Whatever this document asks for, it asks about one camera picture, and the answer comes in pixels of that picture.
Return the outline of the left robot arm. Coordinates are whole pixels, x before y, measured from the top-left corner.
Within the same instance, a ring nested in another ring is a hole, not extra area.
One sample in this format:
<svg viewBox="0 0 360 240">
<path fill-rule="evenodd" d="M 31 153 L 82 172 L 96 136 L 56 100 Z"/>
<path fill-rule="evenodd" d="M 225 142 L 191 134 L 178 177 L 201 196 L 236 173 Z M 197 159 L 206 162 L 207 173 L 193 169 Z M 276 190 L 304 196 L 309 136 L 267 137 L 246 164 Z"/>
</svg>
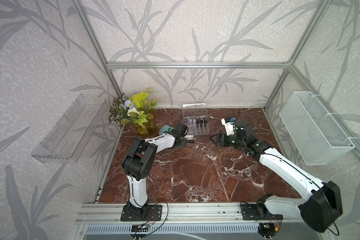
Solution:
<svg viewBox="0 0 360 240">
<path fill-rule="evenodd" d="M 156 154 L 166 149 L 184 148 L 187 133 L 188 127 L 179 123 L 175 128 L 157 137 L 135 138 L 122 161 L 130 185 L 130 199 L 127 205 L 132 211 L 144 215 L 148 210 L 147 176 L 152 170 Z"/>
</svg>

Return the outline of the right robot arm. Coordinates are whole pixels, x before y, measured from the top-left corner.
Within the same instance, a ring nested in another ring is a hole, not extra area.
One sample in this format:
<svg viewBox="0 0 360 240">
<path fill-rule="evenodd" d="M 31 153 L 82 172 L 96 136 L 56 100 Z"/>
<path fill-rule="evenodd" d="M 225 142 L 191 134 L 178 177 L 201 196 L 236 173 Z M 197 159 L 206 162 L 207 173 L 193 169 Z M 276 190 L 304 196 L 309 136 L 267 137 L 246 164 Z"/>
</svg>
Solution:
<svg viewBox="0 0 360 240">
<path fill-rule="evenodd" d="M 341 190 L 337 184 L 332 181 L 325 183 L 310 175 L 289 161 L 269 142 L 257 139 L 250 123 L 225 118 L 222 119 L 222 124 L 226 132 L 210 136 L 215 146 L 243 151 L 275 172 L 301 196 L 299 199 L 275 195 L 263 197 L 260 202 L 269 213 L 303 220 L 319 233 L 324 233 L 335 224 L 343 214 Z"/>
</svg>

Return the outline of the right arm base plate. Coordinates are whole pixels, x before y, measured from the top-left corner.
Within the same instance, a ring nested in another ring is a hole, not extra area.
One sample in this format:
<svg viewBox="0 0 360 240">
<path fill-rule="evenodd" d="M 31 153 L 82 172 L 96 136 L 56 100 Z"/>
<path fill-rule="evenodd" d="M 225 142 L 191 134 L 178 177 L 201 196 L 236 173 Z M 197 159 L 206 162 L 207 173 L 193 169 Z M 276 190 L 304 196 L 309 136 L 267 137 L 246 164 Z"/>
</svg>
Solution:
<svg viewBox="0 0 360 240">
<path fill-rule="evenodd" d="M 247 202 L 240 203 L 241 213 L 245 221 L 282 221 L 282 215 L 273 215 L 265 207 L 263 203 L 250 204 Z"/>
</svg>

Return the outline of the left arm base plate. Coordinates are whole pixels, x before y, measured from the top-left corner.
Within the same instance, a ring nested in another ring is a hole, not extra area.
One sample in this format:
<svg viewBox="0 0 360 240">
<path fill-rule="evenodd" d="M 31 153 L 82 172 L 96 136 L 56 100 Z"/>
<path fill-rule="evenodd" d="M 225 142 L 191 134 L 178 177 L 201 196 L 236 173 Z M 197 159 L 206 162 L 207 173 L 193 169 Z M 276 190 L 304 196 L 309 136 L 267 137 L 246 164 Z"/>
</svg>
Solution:
<svg viewBox="0 0 360 240">
<path fill-rule="evenodd" d="M 138 222 L 138 221 L 160 221 L 162 218 L 162 205 L 145 204 L 142 208 L 136 207 L 128 202 L 122 210 L 122 222 Z"/>
</svg>

